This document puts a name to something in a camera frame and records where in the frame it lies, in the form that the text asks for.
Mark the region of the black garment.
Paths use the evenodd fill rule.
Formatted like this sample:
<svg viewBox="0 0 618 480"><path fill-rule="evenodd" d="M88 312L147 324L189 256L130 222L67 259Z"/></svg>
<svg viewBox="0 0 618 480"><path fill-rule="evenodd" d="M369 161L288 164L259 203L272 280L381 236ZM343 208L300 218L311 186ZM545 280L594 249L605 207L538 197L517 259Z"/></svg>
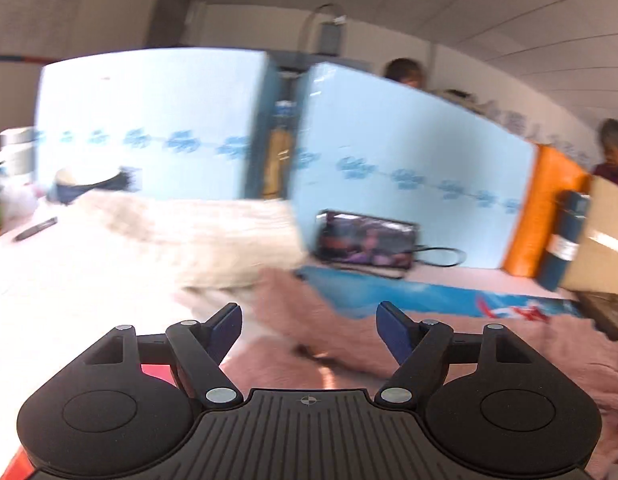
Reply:
<svg viewBox="0 0 618 480"><path fill-rule="evenodd" d="M133 191L134 171L128 168L59 170L47 197L55 203L69 205L90 191Z"/></svg>

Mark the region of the cream knitted garment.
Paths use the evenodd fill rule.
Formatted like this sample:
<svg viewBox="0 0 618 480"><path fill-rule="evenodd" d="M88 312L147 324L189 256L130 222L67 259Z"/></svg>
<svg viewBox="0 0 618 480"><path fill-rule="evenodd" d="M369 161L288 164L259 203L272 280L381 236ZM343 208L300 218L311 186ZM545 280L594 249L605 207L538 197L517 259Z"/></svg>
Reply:
<svg viewBox="0 0 618 480"><path fill-rule="evenodd" d="M91 191L69 212L92 248L179 288L249 286L262 269L296 270L308 255L286 200L162 200Z"/></svg>

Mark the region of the dark blue vacuum bottle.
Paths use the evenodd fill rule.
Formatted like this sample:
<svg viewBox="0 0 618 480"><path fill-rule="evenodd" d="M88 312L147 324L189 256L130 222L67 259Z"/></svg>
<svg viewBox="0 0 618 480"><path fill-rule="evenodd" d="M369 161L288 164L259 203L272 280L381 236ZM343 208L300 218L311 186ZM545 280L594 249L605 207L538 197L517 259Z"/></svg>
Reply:
<svg viewBox="0 0 618 480"><path fill-rule="evenodd" d="M555 290L574 261L589 204L589 194L566 191L560 196L552 232L536 274L536 282L543 288Z"/></svg>

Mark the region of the blue anime desk mat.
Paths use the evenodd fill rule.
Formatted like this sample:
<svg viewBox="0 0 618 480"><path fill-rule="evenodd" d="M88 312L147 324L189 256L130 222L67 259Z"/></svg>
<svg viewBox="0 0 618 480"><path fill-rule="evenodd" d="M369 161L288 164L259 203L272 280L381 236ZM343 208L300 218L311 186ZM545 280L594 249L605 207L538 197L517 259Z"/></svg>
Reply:
<svg viewBox="0 0 618 480"><path fill-rule="evenodd" d="M347 318L373 316L384 301L408 313L453 314L471 318L546 321L552 316L581 313L567 299L497 294L405 280L390 280L336 269L305 266L296 272L333 309Z"/></svg>

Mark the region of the brown leather bag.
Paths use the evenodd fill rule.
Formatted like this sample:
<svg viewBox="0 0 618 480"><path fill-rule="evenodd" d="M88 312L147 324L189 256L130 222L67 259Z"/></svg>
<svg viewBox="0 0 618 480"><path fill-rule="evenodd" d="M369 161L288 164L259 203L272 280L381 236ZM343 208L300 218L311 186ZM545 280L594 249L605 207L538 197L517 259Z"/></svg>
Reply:
<svg viewBox="0 0 618 480"><path fill-rule="evenodd" d="M577 309L590 318L610 340L618 341L618 295L611 292L577 290Z"/></svg>

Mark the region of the large light blue box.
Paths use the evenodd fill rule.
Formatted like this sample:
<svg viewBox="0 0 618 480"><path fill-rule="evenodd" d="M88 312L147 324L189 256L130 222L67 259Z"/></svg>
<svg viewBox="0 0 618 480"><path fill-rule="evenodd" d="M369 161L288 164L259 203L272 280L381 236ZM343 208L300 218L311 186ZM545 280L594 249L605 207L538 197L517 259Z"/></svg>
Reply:
<svg viewBox="0 0 618 480"><path fill-rule="evenodd" d="M497 269L518 226L535 145L438 96L330 63L302 78L288 197L313 246L325 209L416 223L426 246Z"/></svg>

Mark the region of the person behind blue box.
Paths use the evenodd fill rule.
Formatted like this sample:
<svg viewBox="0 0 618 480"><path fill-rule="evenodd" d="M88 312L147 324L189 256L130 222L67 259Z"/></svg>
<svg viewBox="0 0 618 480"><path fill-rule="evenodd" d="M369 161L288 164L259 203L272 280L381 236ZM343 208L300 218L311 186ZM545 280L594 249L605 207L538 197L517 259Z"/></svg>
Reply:
<svg viewBox="0 0 618 480"><path fill-rule="evenodd" d="M395 58L385 65L382 76L414 89L423 90L426 84L423 65L412 58Z"/></svg>

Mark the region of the smartphone with lit screen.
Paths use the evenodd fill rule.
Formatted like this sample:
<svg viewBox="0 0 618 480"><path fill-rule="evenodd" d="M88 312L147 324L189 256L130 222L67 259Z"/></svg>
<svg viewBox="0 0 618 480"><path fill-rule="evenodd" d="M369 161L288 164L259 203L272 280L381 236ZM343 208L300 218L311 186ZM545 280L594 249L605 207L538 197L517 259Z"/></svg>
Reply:
<svg viewBox="0 0 618 480"><path fill-rule="evenodd" d="M315 218L315 258L329 266L396 272L414 266L420 239L415 223L326 209Z"/></svg>

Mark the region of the pink knitted sweater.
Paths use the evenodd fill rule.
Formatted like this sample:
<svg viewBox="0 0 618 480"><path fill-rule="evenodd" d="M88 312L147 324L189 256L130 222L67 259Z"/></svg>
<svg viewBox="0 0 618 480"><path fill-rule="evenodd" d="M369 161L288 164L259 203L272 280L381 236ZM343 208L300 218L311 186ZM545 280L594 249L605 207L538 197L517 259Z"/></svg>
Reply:
<svg viewBox="0 0 618 480"><path fill-rule="evenodd" d="M618 467L618 341L585 318L419 318L392 300L347 318L277 269L245 296L184 298L241 401L260 389L294 390L315 408L335 400L322 428L344 416L371 429L387 416L495 477L605 479Z"/></svg>

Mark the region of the woman in purple jacket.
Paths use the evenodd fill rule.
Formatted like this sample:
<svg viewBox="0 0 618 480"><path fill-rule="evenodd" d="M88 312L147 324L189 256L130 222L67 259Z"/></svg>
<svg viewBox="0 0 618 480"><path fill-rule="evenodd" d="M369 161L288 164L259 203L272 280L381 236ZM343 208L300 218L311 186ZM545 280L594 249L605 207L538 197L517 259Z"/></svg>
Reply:
<svg viewBox="0 0 618 480"><path fill-rule="evenodd" d="M594 168L593 174L618 185L618 120L605 119L598 127L597 136L604 162Z"/></svg>

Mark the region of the brown cardboard box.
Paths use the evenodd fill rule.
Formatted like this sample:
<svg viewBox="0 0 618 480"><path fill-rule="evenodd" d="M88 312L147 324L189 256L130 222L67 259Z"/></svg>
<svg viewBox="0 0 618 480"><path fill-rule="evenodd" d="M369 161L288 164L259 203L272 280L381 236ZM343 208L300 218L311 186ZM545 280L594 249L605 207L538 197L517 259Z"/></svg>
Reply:
<svg viewBox="0 0 618 480"><path fill-rule="evenodd" d="M560 287L618 295L618 185L593 177L579 248Z"/></svg>

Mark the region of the orange cardboard box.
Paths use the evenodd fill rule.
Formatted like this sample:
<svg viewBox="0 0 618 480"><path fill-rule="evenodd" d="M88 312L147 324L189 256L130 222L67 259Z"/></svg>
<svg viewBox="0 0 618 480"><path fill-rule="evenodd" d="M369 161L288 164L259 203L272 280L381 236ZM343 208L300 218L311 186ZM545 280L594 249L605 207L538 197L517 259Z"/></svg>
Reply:
<svg viewBox="0 0 618 480"><path fill-rule="evenodd" d="M589 174L556 148L542 145L522 207L518 227L502 268L518 278L533 278L554 228L558 205L567 192L582 192Z"/></svg>

